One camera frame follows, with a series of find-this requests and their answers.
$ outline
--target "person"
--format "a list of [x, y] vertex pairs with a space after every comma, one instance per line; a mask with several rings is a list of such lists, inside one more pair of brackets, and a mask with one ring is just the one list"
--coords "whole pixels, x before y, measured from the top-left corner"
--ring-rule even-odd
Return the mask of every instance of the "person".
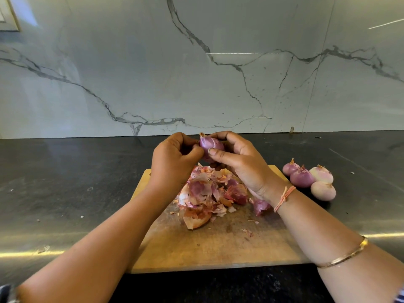
[[[250, 191], [275, 207], [285, 182], [251, 142], [233, 132], [211, 135], [226, 151], [210, 149], [216, 170], [228, 168]], [[198, 140], [175, 133], [153, 153], [147, 187], [68, 251], [17, 288], [23, 303], [108, 302], [133, 265], [146, 232], [187, 182], [204, 151]], [[293, 190], [277, 211], [336, 302], [404, 302], [404, 264]]]

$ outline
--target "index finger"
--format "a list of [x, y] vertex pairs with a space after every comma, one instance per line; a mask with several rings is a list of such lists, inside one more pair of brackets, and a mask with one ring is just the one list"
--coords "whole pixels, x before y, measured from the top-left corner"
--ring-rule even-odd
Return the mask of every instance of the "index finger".
[[171, 136], [169, 136], [166, 139], [168, 142], [170, 142], [171, 144], [173, 144], [177, 149], [181, 149], [181, 146], [187, 146], [187, 147], [191, 147], [194, 144], [198, 143], [199, 141], [196, 139], [193, 139], [187, 135], [185, 135], [184, 133], [181, 132], [177, 132], [175, 134], [172, 134]]
[[219, 139], [219, 140], [227, 140], [230, 142], [232, 145], [234, 145], [236, 142], [242, 142], [245, 143], [246, 139], [241, 137], [239, 134], [236, 134], [231, 131], [223, 131], [223, 132], [217, 132], [209, 135], [210, 137]]

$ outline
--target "wooden cutting board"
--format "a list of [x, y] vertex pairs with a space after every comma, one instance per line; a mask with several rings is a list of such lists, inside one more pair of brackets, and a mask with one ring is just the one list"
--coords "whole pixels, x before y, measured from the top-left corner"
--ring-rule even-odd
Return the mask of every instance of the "wooden cutting board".
[[[287, 181], [280, 170], [269, 167]], [[149, 182], [147, 169], [133, 193]], [[199, 229], [189, 230], [171, 203], [150, 227], [132, 273], [204, 270], [308, 263], [279, 215], [273, 211], [256, 217], [252, 204], [235, 205], [237, 211], [218, 217]], [[253, 233], [249, 237], [242, 231]]]

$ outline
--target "person's right hand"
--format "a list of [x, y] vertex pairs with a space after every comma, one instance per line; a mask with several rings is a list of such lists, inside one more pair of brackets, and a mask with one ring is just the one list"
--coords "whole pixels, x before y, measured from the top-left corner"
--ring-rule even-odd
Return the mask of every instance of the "person's right hand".
[[226, 150], [209, 149], [209, 156], [217, 162], [211, 163], [210, 167], [216, 170], [227, 168], [238, 176], [253, 194], [269, 201], [271, 182], [276, 184], [279, 177], [268, 167], [253, 144], [230, 131], [214, 133], [210, 137], [224, 141]]

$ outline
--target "kitchen counter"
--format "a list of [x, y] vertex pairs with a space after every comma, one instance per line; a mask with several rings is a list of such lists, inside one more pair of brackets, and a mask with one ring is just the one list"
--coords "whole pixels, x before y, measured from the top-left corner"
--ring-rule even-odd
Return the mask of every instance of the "kitchen counter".
[[[292, 157], [325, 165], [337, 190], [326, 209], [404, 260], [404, 131], [244, 136], [279, 168]], [[164, 138], [0, 140], [0, 284], [22, 282], [122, 207]], [[161, 300], [330, 300], [313, 265], [126, 275], [115, 298], [147, 281], [169, 285]]]

